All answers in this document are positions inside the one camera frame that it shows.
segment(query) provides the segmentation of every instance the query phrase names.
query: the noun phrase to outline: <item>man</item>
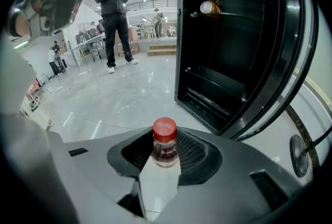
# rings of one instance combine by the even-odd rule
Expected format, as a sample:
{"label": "man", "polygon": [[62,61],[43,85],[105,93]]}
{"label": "man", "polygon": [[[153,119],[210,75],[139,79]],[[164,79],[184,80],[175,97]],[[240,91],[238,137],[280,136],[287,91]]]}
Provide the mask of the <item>man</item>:
{"label": "man", "polygon": [[91,22],[90,29],[95,29],[95,31],[98,32],[98,30],[97,30],[97,26],[95,25],[95,22],[94,22],[94,21]]}
{"label": "man", "polygon": [[47,53],[47,58],[48,58],[48,63],[50,64],[50,66],[52,67],[53,73],[55,74],[55,76],[58,76],[59,70],[57,65],[54,62],[54,56],[56,55],[56,53],[53,51],[53,47],[50,48],[50,50]]}
{"label": "man", "polygon": [[54,41],[54,45],[53,45],[52,49],[55,53],[55,56],[54,56],[55,61],[59,64],[61,70],[63,72],[65,72],[66,70],[63,66],[63,63],[62,63],[62,60],[61,60],[61,57],[60,57],[60,46],[58,45],[58,42],[56,40]]}
{"label": "man", "polygon": [[155,31],[156,31],[156,37],[157,39],[161,38],[161,20],[163,20],[163,13],[159,13],[159,9],[156,8],[155,12],[157,15],[154,17],[153,22],[155,24]]}
{"label": "man", "polygon": [[101,3],[101,12],[103,17],[103,26],[106,36],[106,56],[108,73],[115,72],[114,43],[115,33],[118,31],[124,58],[131,64],[137,64],[138,61],[133,58],[129,46],[129,31],[126,18],[126,10],[123,4],[128,0],[95,0]]}

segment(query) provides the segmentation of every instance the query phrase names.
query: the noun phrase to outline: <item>wooden step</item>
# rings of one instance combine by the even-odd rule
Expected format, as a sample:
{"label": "wooden step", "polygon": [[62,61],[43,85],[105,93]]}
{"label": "wooden step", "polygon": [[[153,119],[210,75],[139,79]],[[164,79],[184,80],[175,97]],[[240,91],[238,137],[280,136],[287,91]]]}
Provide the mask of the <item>wooden step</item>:
{"label": "wooden step", "polygon": [[176,49],[176,44],[150,45],[150,50],[155,49]]}
{"label": "wooden step", "polygon": [[154,49],[147,51],[147,56],[156,55],[176,55],[176,49]]}

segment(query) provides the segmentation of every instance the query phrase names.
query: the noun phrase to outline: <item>red bottle cap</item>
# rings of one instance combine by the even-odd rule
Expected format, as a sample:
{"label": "red bottle cap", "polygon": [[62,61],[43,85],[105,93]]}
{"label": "red bottle cap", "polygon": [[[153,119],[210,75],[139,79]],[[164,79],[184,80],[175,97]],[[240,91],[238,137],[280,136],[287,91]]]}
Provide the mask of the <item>red bottle cap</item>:
{"label": "red bottle cap", "polygon": [[162,117],[153,125],[154,138],[158,142],[168,143],[176,138],[176,123],[168,117]]}

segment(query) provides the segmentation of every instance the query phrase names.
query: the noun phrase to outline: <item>plastic bottle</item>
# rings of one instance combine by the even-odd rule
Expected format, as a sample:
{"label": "plastic bottle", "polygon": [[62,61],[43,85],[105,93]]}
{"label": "plastic bottle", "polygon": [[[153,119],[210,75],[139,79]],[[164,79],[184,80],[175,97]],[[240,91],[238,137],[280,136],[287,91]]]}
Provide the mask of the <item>plastic bottle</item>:
{"label": "plastic bottle", "polygon": [[220,8],[213,2],[205,1],[201,4],[200,10],[204,14],[221,13]]}
{"label": "plastic bottle", "polygon": [[178,161],[176,153],[176,123],[168,117],[162,117],[153,125],[154,149],[151,157],[160,167],[172,167]]}

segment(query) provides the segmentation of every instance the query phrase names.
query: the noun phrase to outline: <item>black pants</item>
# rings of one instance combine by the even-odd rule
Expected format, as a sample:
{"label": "black pants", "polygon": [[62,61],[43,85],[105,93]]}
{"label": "black pants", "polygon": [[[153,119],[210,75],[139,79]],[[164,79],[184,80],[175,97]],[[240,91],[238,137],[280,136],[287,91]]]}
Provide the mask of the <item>black pants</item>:
{"label": "black pants", "polygon": [[61,70],[62,72],[66,72],[66,69],[65,69],[64,66],[63,66],[63,63],[62,63],[62,60],[61,60],[60,56],[58,56],[58,57],[54,57],[54,59],[55,59],[55,61],[59,64],[60,70]]}
{"label": "black pants", "polygon": [[157,38],[160,38],[161,37],[161,21],[158,21],[155,24],[155,31],[156,31]]}
{"label": "black pants", "polygon": [[124,58],[130,62],[133,60],[129,46],[129,31],[127,25],[126,15],[121,13],[105,14],[103,16],[103,25],[106,36],[106,57],[107,66],[115,66],[114,57],[114,44],[115,44],[115,32],[118,31],[122,48],[124,52]]}
{"label": "black pants", "polygon": [[54,62],[50,62],[49,64],[52,67],[53,73],[57,76],[59,73],[57,65]]}

